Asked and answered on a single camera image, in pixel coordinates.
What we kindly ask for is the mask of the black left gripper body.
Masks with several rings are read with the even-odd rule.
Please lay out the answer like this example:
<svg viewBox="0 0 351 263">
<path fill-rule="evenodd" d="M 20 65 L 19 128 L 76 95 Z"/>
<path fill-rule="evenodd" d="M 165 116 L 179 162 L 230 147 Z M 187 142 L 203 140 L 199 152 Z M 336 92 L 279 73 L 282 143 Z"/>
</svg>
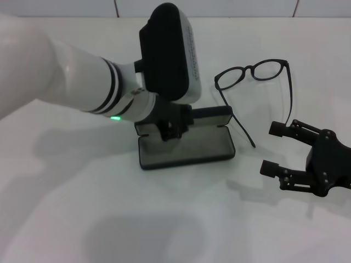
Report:
<svg viewBox="0 0 351 263">
<path fill-rule="evenodd" d="M 160 121 L 171 122 L 172 128 L 175 123 L 183 122 L 187 123 L 189 128 L 193 123 L 190 111 L 190 105 L 175 104 L 157 95 L 154 107 L 148 115 L 148 123 L 155 124 L 160 129 Z"/>
</svg>

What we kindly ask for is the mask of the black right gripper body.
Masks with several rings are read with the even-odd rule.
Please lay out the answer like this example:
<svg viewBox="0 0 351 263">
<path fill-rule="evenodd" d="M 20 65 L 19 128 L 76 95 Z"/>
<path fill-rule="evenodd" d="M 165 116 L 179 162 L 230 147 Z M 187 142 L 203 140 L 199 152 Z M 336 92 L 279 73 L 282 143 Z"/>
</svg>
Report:
<svg viewBox="0 0 351 263">
<path fill-rule="evenodd" d="M 308 154 L 306 171 L 313 175 L 311 190 L 316 196 L 325 197 L 334 187 L 350 189 L 350 147 L 335 132 L 321 130 Z"/>
</svg>

